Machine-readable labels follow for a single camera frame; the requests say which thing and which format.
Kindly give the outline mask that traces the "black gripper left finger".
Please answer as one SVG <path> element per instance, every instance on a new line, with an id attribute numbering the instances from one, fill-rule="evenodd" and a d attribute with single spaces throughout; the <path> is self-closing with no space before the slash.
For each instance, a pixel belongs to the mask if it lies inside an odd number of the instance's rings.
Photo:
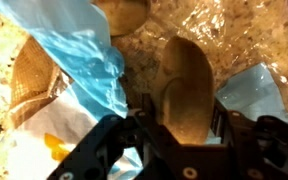
<path id="1" fill-rule="evenodd" d="M 143 94 L 142 108 L 126 118 L 104 116 L 47 180 L 108 180 L 109 172 L 128 148 L 135 149 L 143 165 L 134 180 L 171 180 L 165 158 L 171 134 L 154 115 L 150 95 Z"/>

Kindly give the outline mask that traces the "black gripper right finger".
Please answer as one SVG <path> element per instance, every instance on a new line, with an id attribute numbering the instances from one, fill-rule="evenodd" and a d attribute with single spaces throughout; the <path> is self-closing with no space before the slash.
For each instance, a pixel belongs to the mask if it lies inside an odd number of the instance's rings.
<path id="1" fill-rule="evenodd" d="M 253 121 L 215 100 L 211 130 L 230 151 L 241 180 L 288 180 L 288 124 L 272 115 Z"/>

